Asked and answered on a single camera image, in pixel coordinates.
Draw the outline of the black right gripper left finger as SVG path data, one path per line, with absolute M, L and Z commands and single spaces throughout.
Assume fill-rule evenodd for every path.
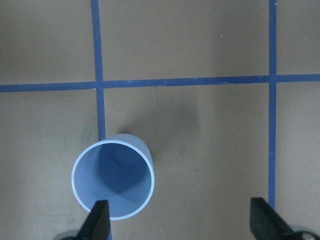
M 98 200 L 76 235 L 77 240 L 110 240 L 111 221 L 109 203 Z

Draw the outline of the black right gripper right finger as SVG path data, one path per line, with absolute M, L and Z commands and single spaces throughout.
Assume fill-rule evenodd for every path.
M 295 235 L 262 197 L 250 199 L 250 231 L 256 240 L 292 240 Z

